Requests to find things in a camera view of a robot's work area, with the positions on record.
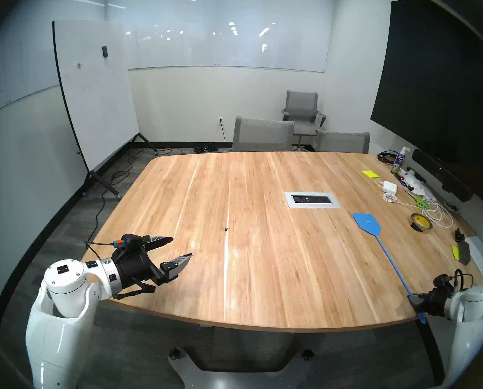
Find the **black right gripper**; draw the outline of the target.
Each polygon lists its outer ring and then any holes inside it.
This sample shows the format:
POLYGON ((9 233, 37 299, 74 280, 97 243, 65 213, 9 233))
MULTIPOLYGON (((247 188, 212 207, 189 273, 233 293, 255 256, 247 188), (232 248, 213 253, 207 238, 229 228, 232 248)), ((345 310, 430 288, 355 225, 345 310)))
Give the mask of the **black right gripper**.
POLYGON ((453 298, 454 288, 433 288, 426 294, 411 294, 407 296, 409 303, 413 304, 414 312, 444 318, 452 318, 451 304, 453 298))

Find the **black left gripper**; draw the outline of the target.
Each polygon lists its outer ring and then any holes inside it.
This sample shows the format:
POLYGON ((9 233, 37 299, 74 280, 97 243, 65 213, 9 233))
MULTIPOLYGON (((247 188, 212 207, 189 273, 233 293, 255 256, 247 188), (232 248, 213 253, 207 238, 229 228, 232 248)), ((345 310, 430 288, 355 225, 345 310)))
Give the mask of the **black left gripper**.
POLYGON ((140 294, 151 294, 161 283, 169 283, 176 279, 179 273, 187 266, 192 253, 179 256, 171 261, 160 264, 160 269, 149 259, 146 250, 154 250, 165 246, 173 241, 171 236, 149 236, 143 238, 143 248, 134 252, 127 252, 124 248, 117 248, 112 254, 112 261, 118 271, 123 290, 137 285, 139 290, 133 290, 125 294, 114 294, 114 300, 121 300, 140 294))

